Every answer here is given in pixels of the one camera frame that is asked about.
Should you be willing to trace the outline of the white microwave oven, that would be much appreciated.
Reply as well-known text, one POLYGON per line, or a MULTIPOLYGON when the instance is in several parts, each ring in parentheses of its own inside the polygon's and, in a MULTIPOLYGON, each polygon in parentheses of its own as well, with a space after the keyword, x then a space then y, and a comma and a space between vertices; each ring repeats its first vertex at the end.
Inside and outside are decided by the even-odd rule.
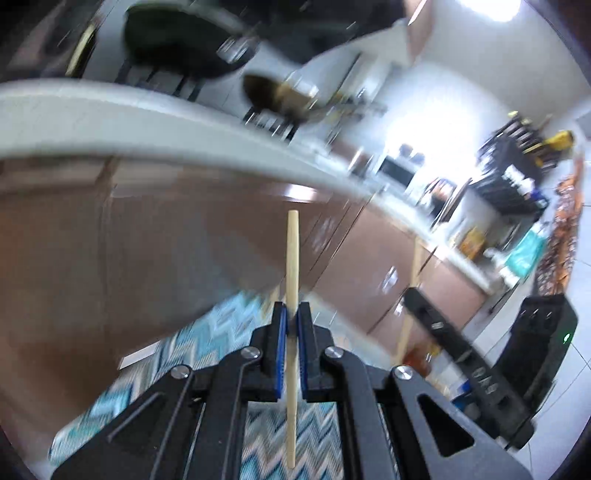
POLYGON ((387 156, 381 163, 378 173, 388 178, 391 183, 400 184, 403 189, 407 189, 417 173, 417 168, 407 160, 387 156))

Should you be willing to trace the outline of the chrome sink faucet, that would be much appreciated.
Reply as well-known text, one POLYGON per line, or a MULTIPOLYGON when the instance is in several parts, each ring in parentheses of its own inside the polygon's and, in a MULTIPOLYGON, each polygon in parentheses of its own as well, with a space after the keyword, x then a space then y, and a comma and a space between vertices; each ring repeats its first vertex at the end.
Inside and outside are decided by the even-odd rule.
POLYGON ((417 207, 427 218, 430 228, 433 229, 440 218, 444 207, 454 196, 457 185, 451 180, 443 177, 436 177, 423 190, 417 207))

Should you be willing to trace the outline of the black wok with lid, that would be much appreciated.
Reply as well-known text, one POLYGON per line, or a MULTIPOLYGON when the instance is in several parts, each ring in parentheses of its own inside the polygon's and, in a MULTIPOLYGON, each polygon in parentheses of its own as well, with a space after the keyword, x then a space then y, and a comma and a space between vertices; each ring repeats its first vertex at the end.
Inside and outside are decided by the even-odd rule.
POLYGON ((206 80, 238 71, 259 47, 252 36, 166 3, 129 7, 123 43, 126 59, 134 66, 206 80))

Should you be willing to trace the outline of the brown patterned apron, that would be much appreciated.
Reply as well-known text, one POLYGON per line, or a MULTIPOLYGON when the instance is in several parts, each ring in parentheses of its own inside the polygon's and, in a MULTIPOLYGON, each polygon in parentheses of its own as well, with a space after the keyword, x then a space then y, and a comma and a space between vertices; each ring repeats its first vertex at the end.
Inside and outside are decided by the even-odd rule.
POLYGON ((579 221, 584 203, 584 172, 585 157, 577 154, 573 172, 555 188, 557 206, 551 234, 535 275, 539 295, 564 294, 567 290, 578 246, 579 221))

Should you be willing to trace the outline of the yellow detergent bottle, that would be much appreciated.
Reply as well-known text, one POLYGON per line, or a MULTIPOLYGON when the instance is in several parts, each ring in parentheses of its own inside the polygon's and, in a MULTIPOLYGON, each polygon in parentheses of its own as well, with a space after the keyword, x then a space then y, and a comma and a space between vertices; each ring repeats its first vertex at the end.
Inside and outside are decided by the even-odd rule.
POLYGON ((475 260, 486 244, 486 234, 478 227, 470 229, 460 243, 460 252, 468 259, 475 260))

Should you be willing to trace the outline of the teal hanging bag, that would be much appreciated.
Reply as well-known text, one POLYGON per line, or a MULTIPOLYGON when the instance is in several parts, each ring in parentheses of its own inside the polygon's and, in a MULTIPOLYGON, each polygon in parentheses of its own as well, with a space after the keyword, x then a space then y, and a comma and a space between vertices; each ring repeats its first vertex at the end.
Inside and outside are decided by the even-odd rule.
POLYGON ((519 279, 528 277, 535 269, 546 246, 546 227, 535 223, 505 260, 505 267, 519 279))

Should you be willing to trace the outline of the chevron patterned table mat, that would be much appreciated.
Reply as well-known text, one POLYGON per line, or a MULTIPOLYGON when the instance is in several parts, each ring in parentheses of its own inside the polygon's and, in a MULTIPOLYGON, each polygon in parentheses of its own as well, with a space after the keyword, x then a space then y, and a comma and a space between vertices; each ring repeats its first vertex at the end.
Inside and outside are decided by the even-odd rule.
MULTIPOLYGON (((88 410, 55 435, 49 463, 63 463, 172 366, 214 366, 226 354, 245 347, 253 330, 270 322, 271 308, 269 296, 240 291, 188 326, 124 358, 116 380, 88 410)), ((249 405, 240 472, 243 479, 342 478, 335 404, 298 404, 297 465, 293 469, 286 465, 284 433, 283 406, 249 405)))

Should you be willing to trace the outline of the black range hood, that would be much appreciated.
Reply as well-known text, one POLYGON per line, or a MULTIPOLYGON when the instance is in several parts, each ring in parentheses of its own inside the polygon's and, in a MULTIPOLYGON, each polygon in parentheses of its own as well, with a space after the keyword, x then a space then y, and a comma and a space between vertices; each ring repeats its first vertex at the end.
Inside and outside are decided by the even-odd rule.
POLYGON ((301 65, 406 17, 405 4, 392 0, 224 0, 217 5, 301 65))

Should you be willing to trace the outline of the cooking oil bottle on floor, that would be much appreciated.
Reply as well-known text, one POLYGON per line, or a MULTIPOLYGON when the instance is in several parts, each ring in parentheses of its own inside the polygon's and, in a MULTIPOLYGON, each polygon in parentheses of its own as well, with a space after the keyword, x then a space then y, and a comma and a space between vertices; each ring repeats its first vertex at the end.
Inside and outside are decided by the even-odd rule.
POLYGON ((441 353, 437 343, 424 342, 417 344, 404 357, 403 364, 410 366, 422 377, 427 378, 433 369, 433 362, 441 353))

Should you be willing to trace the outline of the black dish rack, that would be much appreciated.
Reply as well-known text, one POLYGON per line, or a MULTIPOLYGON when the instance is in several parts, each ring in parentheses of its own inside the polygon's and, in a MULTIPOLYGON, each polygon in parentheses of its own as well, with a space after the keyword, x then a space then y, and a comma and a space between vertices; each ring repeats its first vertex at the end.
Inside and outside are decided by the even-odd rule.
POLYGON ((502 216, 538 219, 549 205, 540 183, 559 157, 531 121, 514 111, 478 150, 469 188, 502 216))

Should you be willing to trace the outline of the bronze wok with lid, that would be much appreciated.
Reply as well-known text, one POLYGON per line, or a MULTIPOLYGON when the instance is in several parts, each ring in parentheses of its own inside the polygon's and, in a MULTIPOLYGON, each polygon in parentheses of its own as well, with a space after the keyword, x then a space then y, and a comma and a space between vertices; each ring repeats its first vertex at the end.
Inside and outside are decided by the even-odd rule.
POLYGON ((256 113, 269 111, 294 123, 325 118, 332 110, 314 96, 301 93, 287 82, 279 82, 262 75, 242 77, 242 90, 256 113))

